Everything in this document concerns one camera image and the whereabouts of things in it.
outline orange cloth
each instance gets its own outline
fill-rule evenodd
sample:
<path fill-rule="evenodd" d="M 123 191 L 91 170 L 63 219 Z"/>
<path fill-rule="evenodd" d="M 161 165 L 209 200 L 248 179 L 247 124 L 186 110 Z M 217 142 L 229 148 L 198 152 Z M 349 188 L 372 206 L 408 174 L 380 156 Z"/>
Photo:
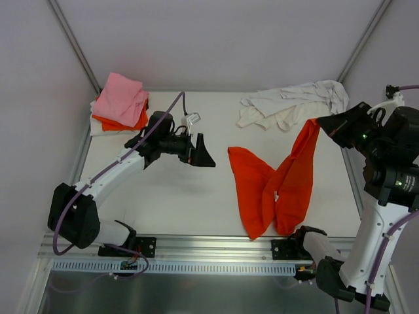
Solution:
<path fill-rule="evenodd" d="M 251 239 L 264 234 L 272 220 L 283 236 L 292 234 L 303 222 L 312 194 L 313 157 L 319 131 L 316 120 L 308 120 L 291 154 L 276 171 L 247 149 L 228 148 L 240 217 Z"/>
<path fill-rule="evenodd" d="M 147 117 L 147 104 L 149 100 L 146 99 L 144 102 L 143 110 L 141 111 L 141 114 L 139 116 L 138 122 L 134 127 L 130 126 L 124 126 L 123 124 L 102 118 L 101 116 L 92 115 L 92 118 L 95 118 L 96 120 L 99 120 L 102 122 L 102 130 L 103 131 L 122 131 L 122 130 L 141 130 L 143 127 L 145 127 L 149 121 L 149 118 Z"/>

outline crumpled white cloth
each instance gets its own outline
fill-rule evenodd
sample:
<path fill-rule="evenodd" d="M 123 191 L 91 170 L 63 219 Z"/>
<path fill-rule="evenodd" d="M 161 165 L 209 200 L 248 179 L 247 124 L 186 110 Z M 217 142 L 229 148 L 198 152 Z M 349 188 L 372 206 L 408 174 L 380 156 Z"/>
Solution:
<path fill-rule="evenodd" d="M 95 105 L 96 100 L 93 100 L 90 103 L 90 136 L 101 136 L 101 135 L 114 135 L 114 134 L 133 134 L 135 131 L 122 130 L 122 131 L 103 131 L 102 122 L 96 120 L 92 117 L 93 106 Z"/>
<path fill-rule="evenodd" d="M 240 103 L 246 108 L 240 110 L 237 126 L 244 128 L 256 123 L 267 130 L 277 124 L 287 131 L 311 118 L 343 113 L 349 97 L 341 83 L 323 80 L 262 90 L 241 99 Z"/>

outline perforated metal strip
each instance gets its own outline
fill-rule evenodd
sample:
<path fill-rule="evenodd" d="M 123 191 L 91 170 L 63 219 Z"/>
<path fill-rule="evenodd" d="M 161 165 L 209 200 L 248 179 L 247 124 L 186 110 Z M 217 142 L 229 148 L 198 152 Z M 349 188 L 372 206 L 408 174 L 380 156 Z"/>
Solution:
<path fill-rule="evenodd" d="M 56 271 L 84 271 L 103 273 L 107 271 L 132 273 L 135 270 L 121 270 L 120 260 L 76 260 L 59 259 L 54 261 Z M 145 267 L 144 262 L 137 264 L 138 270 Z M 213 274 L 213 275 L 259 275 L 294 276 L 295 266 L 281 263 L 205 263 L 205 262 L 167 262 L 151 261 L 149 273 Z"/>

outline stack of folded cloths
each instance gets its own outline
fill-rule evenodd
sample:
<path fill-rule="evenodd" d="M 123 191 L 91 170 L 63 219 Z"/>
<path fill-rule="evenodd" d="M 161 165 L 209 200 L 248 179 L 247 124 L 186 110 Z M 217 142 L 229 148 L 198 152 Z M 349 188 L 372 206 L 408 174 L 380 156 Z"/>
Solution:
<path fill-rule="evenodd" d="M 143 90 L 141 82 L 111 73 L 99 98 L 91 102 L 91 136 L 145 127 L 149 121 L 148 101 L 149 93 Z"/>

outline white table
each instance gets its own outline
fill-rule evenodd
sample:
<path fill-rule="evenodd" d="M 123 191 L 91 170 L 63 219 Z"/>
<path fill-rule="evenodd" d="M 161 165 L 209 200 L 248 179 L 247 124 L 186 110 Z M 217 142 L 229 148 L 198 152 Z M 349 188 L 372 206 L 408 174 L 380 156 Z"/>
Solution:
<path fill-rule="evenodd" d="M 149 116 L 165 111 L 177 92 L 152 92 Z M 162 155 L 144 172 L 118 187 L 100 208 L 100 217 L 119 219 L 140 234 L 246 236 L 240 220 L 234 176 L 227 148 L 245 147 L 276 169 L 291 152 L 302 124 L 291 131 L 244 129 L 235 123 L 243 93 L 188 92 L 188 112 L 202 120 L 194 133 L 204 134 L 216 168 L 181 163 Z M 181 101 L 171 112 L 175 123 L 182 116 Z M 82 178 L 106 166 L 133 135 L 93 137 Z M 325 230 L 330 237 L 355 237 L 359 215 L 340 148 L 322 131 L 314 157 L 314 186 L 305 225 Z M 276 236 L 271 226 L 265 236 Z"/>

